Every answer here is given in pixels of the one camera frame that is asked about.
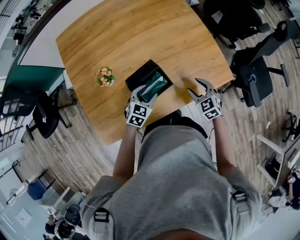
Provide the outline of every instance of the laminate flooring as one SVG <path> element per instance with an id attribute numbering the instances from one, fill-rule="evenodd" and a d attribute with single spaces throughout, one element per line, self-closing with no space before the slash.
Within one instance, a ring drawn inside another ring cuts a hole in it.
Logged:
<path id="1" fill-rule="evenodd" d="M 263 22 L 270 24 L 272 31 L 277 23 L 289 18 L 283 10 L 273 7 L 266 2 L 263 14 L 260 13 Z M 257 34 L 244 41 L 239 41 L 241 49 L 247 46 L 255 46 L 267 36 L 266 33 Z M 217 41 L 228 61 L 233 50 L 226 48 L 221 41 Z M 247 108 L 240 101 L 239 93 L 235 88 L 228 90 L 221 96 L 223 101 L 222 112 L 224 114 L 227 131 L 234 150 L 238 165 L 247 175 L 255 187 L 266 196 L 270 185 L 266 178 L 258 171 L 256 165 L 261 163 L 271 153 L 270 149 L 257 141 L 255 135 L 261 133 L 280 146 L 284 146 L 281 139 L 284 133 L 281 127 L 288 119 L 286 114 L 289 108 L 300 110 L 299 72 L 300 60 L 296 59 L 296 52 L 292 41 L 283 44 L 274 54 L 265 57 L 269 67 L 280 68 L 284 63 L 291 81 L 289 88 L 285 87 L 282 76 L 271 74 L 273 81 L 273 93 L 259 108 Z M 62 90 L 60 104 L 70 103 L 75 93 L 71 90 Z M 198 122 L 210 135 L 210 144 L 214 150 L 214 132 L 211 122 L 206 122 L 192 102 L 183 107 L 182 113 Z M 55 188 L 60 190 L 70 186 L 73 191 L 88 193 L 101 175 L 112 174 L 113 164 L 116 159 L 120 141 L 106 146 L 98 139 L 93 126 L 78 102 L 77 105 L 62 109 L 61 115 L 66 121 L 72 123 L 72 127 L 65 129 L 61 123 L 54 134 L 44 139 L 38 130 L 33 132 L 35 141 L 32 142 L 27 135 L 24 136 L 23 157 L 19 159 L 21 166 L 17 169 L 23 180 L 31 181 L 42 170 L 48 168 L 49 173 L 56 179 Z M 142 136 L 136 138 L 136 160 L 141 147 Z"/>

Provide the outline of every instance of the gray t-shirt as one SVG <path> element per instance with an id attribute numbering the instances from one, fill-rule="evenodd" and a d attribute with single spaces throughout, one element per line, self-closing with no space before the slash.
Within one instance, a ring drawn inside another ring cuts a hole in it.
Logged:
<path id="1" fill-rule="evenodd" d="M 247 195 L 248 212 L 238 212 L 232 194 Z M 241 239 L 261 210 L 261 198 L 235 168 L 226 178 L 212 162 L 208 143 L 197 130 L 160 126 L 144 140 L 137 173 L 123 186 L 103 176 L 82 206 L 82 225 L 111 198 L 115 240 L 149 240 L 175 229 L 190 229 L 216 240 Z"/>

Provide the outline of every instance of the desk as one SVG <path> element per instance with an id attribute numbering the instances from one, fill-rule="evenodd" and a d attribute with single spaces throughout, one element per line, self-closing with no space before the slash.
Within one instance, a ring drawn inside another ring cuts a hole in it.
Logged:
<path id="1" fill-rule="evenodd" d="M 156 99 L 145 126 L 190 103 L 187 87 L 216 88 L 233 79 L 217 43 L 184 0 L 105 0 L 70 25 L 57 46 L 78 98 L 98 135 L 121 139 L 131 96 L 125 80 L 152 59 L 173 86 Z M 117 80 L 101 88 L 96 72 L 109 66 Z"/>
<path id="2" fill-rule="evenodd" d="M 257 134 L 256 138 L 271 147 L 280 155 L 280 159 L 278 159 L 280 160 L 280 169 L 276 180 L 268 174 L 264 169 L 264 166 L 257 165 L 257 168 L 275 188 L 281 187 L 286 182 L 287 176 L 290 174 L 293 165 L 299 165 L 300 136 L 298 136 L 291 144 L 287 145 L 285 149 L 279 147 L 261 134 Z"/>

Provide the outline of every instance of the potted flower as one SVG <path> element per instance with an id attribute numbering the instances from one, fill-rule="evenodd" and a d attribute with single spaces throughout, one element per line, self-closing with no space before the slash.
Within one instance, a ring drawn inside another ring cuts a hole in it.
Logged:
<path id="1" fill-rule="evenodd" d="M 96 72 L 97 82 L 101 85 L 101 87 L 110 87 L 114 84 L 116 77 L 112 75 L 112 73 L 113 71 L 109 67 L 105 67 Z"/>

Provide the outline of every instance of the wooden floor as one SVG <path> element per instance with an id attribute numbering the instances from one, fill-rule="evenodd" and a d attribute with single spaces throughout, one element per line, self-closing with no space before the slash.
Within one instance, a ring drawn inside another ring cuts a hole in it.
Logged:
<path id="1" fill-rule="evenodd" d="M 278 22 L 288 18 L 284 11 L 278 11 L 277 7 L 271 6 L 268 1 L 263 11 L 264 14 L 260 13 L 263 22 L 268 22 L 272 30 Z M 258 34 L 245 41 L 240 41 L 239 45 L 241 48 L 254 46 L 266 35 Z M 232 52 L 223 46 L 221 48 L 226 54 Z M 267 97 L 259 108 L 247 108 L 244 103 L 240 102 L 236 89 L 231 89 L 222 95 L 224 106 L 222 111 L 230 141 L 233 142 L 235 148 L 238 165 L 262 195 L 266 194 L 268 183 L 257 170 L 256 165 L 270 154 L 270 150 L 255 139 L 255 134 L 261 133 L 283 146 L 281 142 L 283 134 L 280 129 L 288 119 L 286 112 L 288 108 L 300 110 L 298 95 L 300 92 L 298 80 L 300 60 L 296 59 L 292 41 L 285 43 L 265 60 L 269 67 L 279 68 L 281 63 L 285 64 L 291 81 L 289 88 L 285 87 L 282 76 L 271 74 L 273 94 Z M 69 90 L 62 92 L 60 102 L 68 103 L 69 96 L 72 94 L 74 92 Z M 194 103 L 190 103 L 182 111 L 183 115 L 191 117 L 198 123 L 205 123 Z M 26 135 L 24 137 L 26 147 L 23 158 L 20 159 L 21 167 L 18 172 L 23 179 L 32 180 L 43 169 L 49 168 L 50 174 L 57 180 L 57 188 L 70 186 L 73 191 L 89 192 L 101 175 L 112 173 L 120 142 L 106 146 L 100 139 L 97 139 L 93 126 L 79 103 L 61 110 L 61 114 L 73 126 L 65 129 L 60 123 L 55 133 L 48 139 L 43 139 L 36 130 L 33 133 L 34 142 L 31 142 Z M 210 124 L 204 127 L 208 135 L 211 130 Z M 136 159 L 141 146 L 141 138 L 138 134 Z M 210 140 L 212 147 L 214 147 L 213 138 L 214 136 Z"/>

